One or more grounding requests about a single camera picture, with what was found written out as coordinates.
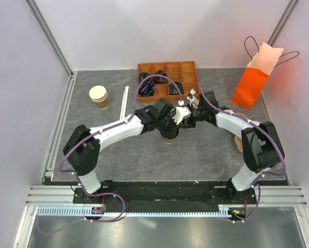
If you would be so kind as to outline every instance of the white stick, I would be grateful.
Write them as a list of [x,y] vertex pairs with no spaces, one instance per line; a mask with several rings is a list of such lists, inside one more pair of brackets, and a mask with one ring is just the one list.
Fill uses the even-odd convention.
[[123,92],[123,97],[122,97],[121,112],[120,112],[120,120],[121,120],[121,119],[124,119],[124,117],[125,117],[125,115],[126,115],[128,90],[129,90],[129,86],[126,86],[126,87],[125,87],[125,90],[124,90],[124,92]]

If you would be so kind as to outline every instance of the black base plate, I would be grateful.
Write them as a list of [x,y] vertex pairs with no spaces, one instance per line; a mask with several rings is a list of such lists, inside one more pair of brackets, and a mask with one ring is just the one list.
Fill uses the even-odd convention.
[[[253,189],[241,192],[236,197],[228,197],[223,188],[227,182],[187,181],[187,182],[102,182],[95,193],[113,192],[126,202],[126,212],[212,212],[218,211],[220,204],[255,204]],[[101,204],[102,197],[89,197],[81,188],[75,189],[73,203]],[[122,203],[117,197],[105,197],[106,212],[120,212]]]

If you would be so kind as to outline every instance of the gray stone surface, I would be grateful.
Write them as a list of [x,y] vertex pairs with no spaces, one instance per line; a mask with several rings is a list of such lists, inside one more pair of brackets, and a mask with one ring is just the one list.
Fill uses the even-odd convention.
[[[251,110],[230,102],[244,69],[198,69],[198,78],[204,90],[214,90],[220,106],[234,112],[243,112],[250,119],[266,121],[261,100]],[[109,95],[107,109],[100,110],[88,92],[95,85],[103,85]],[[132,111],[137,86],[137,71],[81,71],[78,73],[69,106],[63,135],[57,154],[53,181],[73,181],[71,174],[57,171],[63,159],[62,149],[75,127],[97,127],[119,119],[122,94],[129,85],[126,115]],[[136,107],[146,104],[137,102]],[[195,129],[180,130],[177,140],[168,145],[157,130],[130,137],[103,150],[98,159],[96,173],[100,180],[227,180],[243,165],[242,154],[237,150],[234,136],[206,122]],[[71,168],[66,162],[63,168]],[[273,169],[280,172],[281,166]]]

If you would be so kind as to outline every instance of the paper cup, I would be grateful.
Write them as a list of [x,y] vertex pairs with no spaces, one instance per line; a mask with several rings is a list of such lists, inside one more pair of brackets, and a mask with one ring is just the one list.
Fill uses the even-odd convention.
[[176,138],[170,138],[170,139],[168,139],[168,138],[163,138],[164,139],[164,142],[166,143],[166,144],[171,144],[171,143],[173,143],[175,140],[176,140]]
[[91,88],[89,91],[89,96],[100,109],[104,110],[108,107],[109,98],[107,97],[105,87],[98,85]]

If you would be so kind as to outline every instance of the stack of paper cups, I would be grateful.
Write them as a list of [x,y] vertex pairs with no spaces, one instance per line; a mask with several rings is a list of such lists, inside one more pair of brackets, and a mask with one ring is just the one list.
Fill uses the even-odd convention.
[[95,86],[89,91],[89,96],[96,103],[97,107],[104,110],[109,105],[109,99],[107,97],[107,92],[103,86]]

